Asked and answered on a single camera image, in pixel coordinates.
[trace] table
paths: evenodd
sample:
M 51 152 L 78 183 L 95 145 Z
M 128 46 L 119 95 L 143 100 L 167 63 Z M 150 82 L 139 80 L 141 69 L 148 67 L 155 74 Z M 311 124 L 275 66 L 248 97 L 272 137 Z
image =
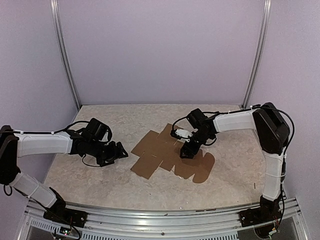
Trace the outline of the table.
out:
M 57 154 L 45 184 L 67 202 L 107 208 L 196 210 L 258 202 L 264 186 L 265 162 L 251 130 L 219 133 L 214 145 L 202 147 L 203 154 L 210 152 L 215 157 L 211 174 L 204 183 L 193 183 L 192 177 L 182 179 L 162 168 L 149 180 L 130 170 L 139 158 L 130 152 L 148 131 L 161 132 L 167 123 L 173 123 L 196 108 L 211 112 L 239 109 L 236 105 L 212 104 L 83 106 L 75 121 L 97 118 L 109 125 L 112 139 L 122 142 L 129 157 L 106 167 L 89 167 L 78 155 Z M 192 130 L 187 121 L 178 125 Z M 95 164 L 90 156 L 85 161 Z

